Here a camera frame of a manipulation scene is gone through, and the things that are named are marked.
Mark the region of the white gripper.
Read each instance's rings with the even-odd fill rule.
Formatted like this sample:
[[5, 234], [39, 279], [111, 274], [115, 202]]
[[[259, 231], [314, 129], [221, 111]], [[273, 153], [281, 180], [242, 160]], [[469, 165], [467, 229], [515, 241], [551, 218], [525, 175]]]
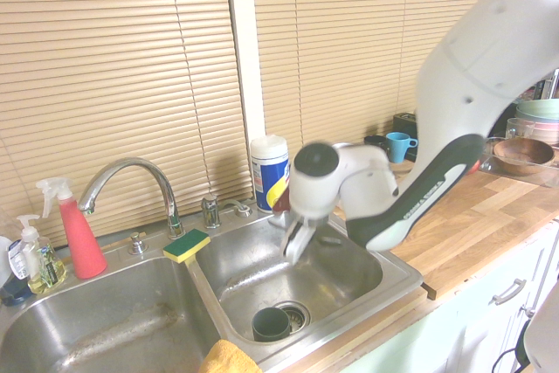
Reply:
[[297, 264], [316, 230], [316, 219], [286, 215], [286, 233], [281, 241], [280, 250], [290, 265]]

